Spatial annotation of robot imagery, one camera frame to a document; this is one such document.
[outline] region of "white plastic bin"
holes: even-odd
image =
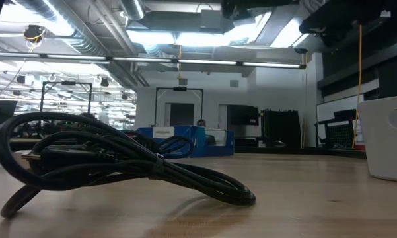
[[[358,105],[370,174],[397,181],[397,97]]]

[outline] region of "desk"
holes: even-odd
[[[370,177],[366,160],[237,154],[176,162],[233,176],[257,204],[239,208],[148,179],[43,191],[14,219],[0,217],[0,238],[397,238],[397,182]],[[0,166],[0,209],[21,186]]]

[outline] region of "black cable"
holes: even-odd
[[[28,171],[15,161],[9,139],[18,125],[36,120],[78,122],[88,129],[54,133],[38,142],[26,157],[30,162]],[[61,139],[87,142],[65,147],[53,145]],[[211,169],[165,160],[184,146],[189,148],[183,157],[188,156],[194,146],[187,138],[174,136],[156,143],[137,132],[121,132],[83,116],[35,112],[12,117],[0,126],[0,164],[25,186],[7,201],[1,215],[13,216],[41,190],[64,191],[138,178],[164,180],[234,205],[255,203],[253,193],[234,178]]]

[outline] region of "coiled power cord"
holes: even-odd
[[[26,170],[13,157],[9,139],[18,125],[34,120],[66,120],[89,129],[57,132],[42,139],[24,156],[30,164]],[[193,148],[190,140],[175,137],[157,144],[141,134],[128,133],[137,140],[97,120],[64,113],[34,112],[8,119],[0,126],[0,164],[25,186],[7,201],[1,215],[12,217],[41,190],[65,191],[139,178],[164,180],[229,204],[255,203],[255,195],[234,178],[203,167],[169,162],[163,156],[189,144],[188,153],[181,155],[188,156]],[[52,145],[62,139],[86,142]]]

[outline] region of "wooden table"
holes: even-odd
[[[397,182],[371,178],[365,160],[236,154],[182,161],[237,178],[257,204],[239,208],[148,179],[43,191],[12,220],[0,217],[0,238],[397,237]],[[0,166],[0,209],[21,186]]]

